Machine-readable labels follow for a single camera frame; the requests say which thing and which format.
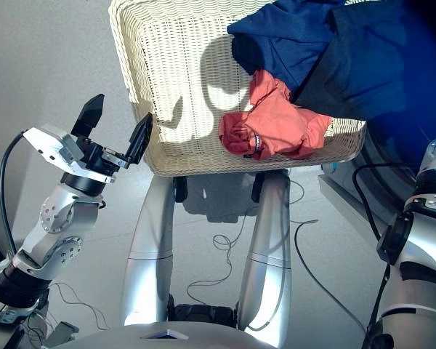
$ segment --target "red cloth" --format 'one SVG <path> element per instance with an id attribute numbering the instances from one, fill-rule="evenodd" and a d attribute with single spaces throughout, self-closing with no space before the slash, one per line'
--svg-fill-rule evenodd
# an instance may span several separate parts
<path id="1" fill-rule="evenodd" d="M 292 105 L 289 94 L 281 80 L 267 71 L 256 71 L 250 83 L 252 110 L 226 113 L 219 123 L 224 147 L 255 160 L 275 153 L 304 159 L 322 148 L 331 117 Z"/>

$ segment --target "wire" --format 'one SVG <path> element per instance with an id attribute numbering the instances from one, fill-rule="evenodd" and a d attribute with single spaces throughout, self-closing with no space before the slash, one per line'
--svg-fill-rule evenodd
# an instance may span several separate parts
<path id="1" fill-rule="evenodd" d="M 13 254 L 16 254 L 16 245 L 15 241 L 13 240 L 12 230 L 9 227 L 7 208 L 5 207 L 5 169 L 7 168 L 7 162 L 10 153 L 12 152 L 15 145 L 20 141 L 20 139 L 23 138 L 24 132 L 25 131 L 22 131 L 20 134 L 18 134 L 8 145 L 8 148 L 5 150 L 5 153 L 3 154 L 3 158 L 1 158 L 0 163 L 0 215 L 3 226 L 5 228 L 5 234 L 7 236 L 9 248 L 11 249 Z"/>
<path id="2" fill-rule="evenodd" d="M 299 226 L 296 229 L 296 232 L 294 234 L 294 245 L 296 247 L 296 252 L 297 255 L 299 256 L 300 261 L 302 262 L 302 265 L 304 266 L 305 270 L 307 271 L 308 275 L 310 275 L 310 277 L 312 278 L 312 280 L 353 320 L 355 321 L 355 323 L 361 328 L 362 332 L 364 334 L 366 334 L 366 330 L 365 327 L 362 325 L 362 323 L 360 322 L 360 320 L 358 319 L 357 316 L 355 316 L 349 309 L 347 309 L 344 304 L 342 304 L 335 296 L 333 296 L 333 294 L 331 292 L 329 292 L 327 290 L 327 288 L 324 287 L 324 285 L 322 285 L 322 283 L 319 282 L 319 280 L 315 277 L 315 275 L 313 275 L 312 271 L 310 271 L 310 269 L 308 268 L 307 264 L 304 261 L 304 258 L 302 257 L 302 254 L 300 253 L 299 250 L 299 245 L 297 243 L 297 235 L 299 234 L 299 230 L 301 227 L 303 227 L 306 224 L 313 224 L 318 222 L 318 220 L 308 220 L 306 222 L 302 222 L 301 224 L 299 224 Z"/>
<path id="3" fill-rule="evenodd" d="M 55 322 L 55 325 L 58 326 L 58 320 L 57 318 L 55 318 L 55 316 L 52 313 L 50 313 L 50 310 L 47 310 L 47 314 L 52 317 L 53 321 Z"/>
<path id="4" fill-rule="evenodd" d="M 63 296 L 63 293 L 62 293 L 62 290 L 61 290 L 60 285 L 65 285 L 65 286 L 67 286 L 67 288 L 69 288 L 69 289 L 73 292 L 74 297 L 78 300 L 78 302 L 70 302 L 70 301 L 66 300 L 66 299 L 64 298 L 64 296 Z M 93 312 L 94 317 L 95 317 L 95 326 L 96 326 L 100 331 L 107 331 L 107 330 L 110 329 L 110 327 L 107 325 L 107 321 L 106 321 L 106 319 L 105 319 L 105 315 L 103 314 L 103 312 L 102 312 L 100 309 L 96 308 L 95 306 L 83 302 L 83 301 L 79 298 L 79 296 L 77 295 L 77 293 L 76 293 L 76 291 L 74 290 L 73 287 L 71 287 L 70 285 L 68 285 L 68 284 L 65 283 L 65 282 L 54 282 L 54 283 L 51 284 L 49 287 L 52 287 L 52 286 L 56 286 L 56 287 L 58 288 L 58 291 L 59 291 L 59 293 L 60 293 L 61 299 L 62 299 L 62 301 L 65 302 L 66 304 L 74 304 L 74 305 L 79 304 L 79 305 L 84 305 L 84 306 L 88 307 L 88 308 Z M 98 315 L 97 315 L 97 311 L 98 311 L 98 312 L 100 313 L 100 315 L 102 316 L 102 319 L 103 319 L 103 323 L 104 323 L 104 325 L 105 325 L 105 328 L 102 328 L 102 327 L 100 327 L 100 325 L 99 325 L 99 318 L 98 318 Z"/>
<path id="5" fill-rule="evenodd" d="M 190 289 L 192 287 L 200 287 L 200 286 L 205 286 L 205 287 L 216 286 L 216 285 L 221 284 L 222 282 L 229 279 L 229 277 L 233 273 L 233 264 L 231 263 L 231 259 L 230 259 L 231 258 L 231 250 L 238 243 L 238 240 L 242 235 L 247 215 L 249 214 L 249 212 L 252 209 L 255 209 L 255 208 L 256 208 L 256 206 L 250 207 L 244 213 L 244 218 L 242 220 L 241 229 L 239 230 L 239 234 L 235 237 L 234 240 L 231 241 L 226 235 L 223 235 L 223 234 L 216 234 L 213 236 L 213 240 L 212 240 L 213 246 L 216 249 L 218 249 L 219 251 L 226 251 L 226 264 L 229 266 L 229 271 L 227 272 L 227 274 L 224 278 L 218 278 L 217 280 L 200 280 L 200 281 L 191 282 L 187 286 L 187 289 L 186 289 L 186 293 L 191 299 L 195 300 L 196 302 L 199 302 L 200 304 L 207 305 L 202 300 L 192 296 L 190 293 Z"/>
<path id="6" fill-rule="evenodd" d="M 40 342 L 40 347 L 42 346 L 42 337 L 41 337 L 41 335 L 37 332 L 37 328 L 34 328 L 34 327 L 31 327 L 31 325 L 29 324 L 29 320 L 31 319 L 31 317 L 29 316 L 28 317 L 28 337 L 29 337 L 29 342 L 31 343 L 31 345 L 33 346 L 33 348 L 37 348 L 35 345 L 34 345 L 34 340 L 35 340 L 35 337 L 34 338 L 31 338 L 31 336 L 30 336 L 30 332 L 32 331 L 32 332 L 34 332 L 36 335 L 37 335 L 37 338 L 39 339 L 39 342 Z"/>
<path id="7" fill-rule="evenodd" d="M 304 189 L 304 187 L 302 187 L 302 184 L 296 182 L 295 180 L 291 180 L 291 183 L 293 183 L 295 185 L 298 185 L 299 188 L 302 190 L 302 194 L 300 195 L 300 197 L 297 200 L 291 201 L 289 203 L 290 205 L 295 204 L 296 202 L 301 201 L 304 198 L 304 196 L 305 196 L 305 189 Z"/>
<path id="8" fill-rule="evenodd" d="M 50 329 L 51 329 L 52 332 L 53 332 L 54 327 L 53 327 L 52 323 L 50 322 L 50 320 L 49 320 L 49 319 L 48 319 L 44 314 L 42 314 L 42 313 L 41 313 L 40 311 L 38 311 L 38 310 L 34 310 L 34 314 L 37 315 L 39 318 L 41 318 L 42 321 L 45 322 L 45 324 L 47 324 L 47 326 L 50 326 Z"/>
<path id="9" fill-rule="evenodd" d="M 365 207 L 365 213 L 366 217 L 368 218 L 368 222 L 370 223 L 371 230 L 373 231 L 373 234 L 375 235 L 376 240 L 379 241 L 381 238 L 381 235 L 379 234 L 378 228 L 376 226 L 376 223 L 373 218 L 373 213 L 371 211 L 370 205 L 368 204 L 368 201 L 365 197 L 365 194 L 360 189 L 360 186 L 358 185 L 357 176 L 360 171 L 363 169 L 373 169 L 377 167 L 408 167 L 408 166 L 415 166 L 415 164 L 404 164 L 399 162 L 389 162 L 385 164 L 366 164 L 358 167 L 354 173 L 352 173 L 352 181 L 354 183 L 355 190 L 357 191 L 360 199 L 362 200 L 363 206 Z"/>

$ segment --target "wicker basket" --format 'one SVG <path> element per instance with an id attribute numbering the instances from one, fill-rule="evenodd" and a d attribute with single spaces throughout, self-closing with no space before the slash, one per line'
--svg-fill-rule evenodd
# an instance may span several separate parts
<path id="1" fill-rule="evenodd" d="M 146 160 L 157 175 L 253 172 L 354 158 L 362 121 L 334 119 L 309 159 L 264 161 L 228 153 L 218 139 L 228 111 L 249 110 L 251 77 L 234 61 L 226 27 L 263 0 L 114 0 L 110 22 L 137 120 L 155 116 Z"/>

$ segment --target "dark blue clothing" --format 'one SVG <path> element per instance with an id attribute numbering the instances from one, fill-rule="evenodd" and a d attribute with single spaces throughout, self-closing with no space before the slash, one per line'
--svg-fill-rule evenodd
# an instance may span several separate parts
<path id="1" fill-rule="evenodd" d="M 333 9 L 335 35 L 293 102 L 368 121 L 391 161 L 419 163 L 436 138 L 434 1 L 372 1 Z"/>
<path id="2" fill-rule="evenodd" d="M 279 0 L 227 27 L 234 59 L 253 74 L 265 69 L 296 89 L 333 37 L 330 9 L 345 0 Z"/>

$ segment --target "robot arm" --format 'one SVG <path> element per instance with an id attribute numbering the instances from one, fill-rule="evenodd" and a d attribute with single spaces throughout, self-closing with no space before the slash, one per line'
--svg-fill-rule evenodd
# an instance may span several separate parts
<path id="1" fill-rule="evenodd" d="M 436 349 L 436 140 L 416 189 L 377 247 L 390 266 L 363 348 Z"/>
<path id="2" fill-rule="evenodd" d="M 91 141 L 89 134 L 102 115 L 103 95 L 83 107 L 71 132 L 50 125 L 31 128 L 24 138 L 50 163 L 65 171 L 42 204 L 38 222 L 23 245 L 0 264 L 0 323 L 16 324 L 29 316 L 53 278 L 80 251 L 102 204 L 100 195 L 121 167 L 138 164 L 147 147 L 152 116 L 136 127 L 126 155 Z"/>

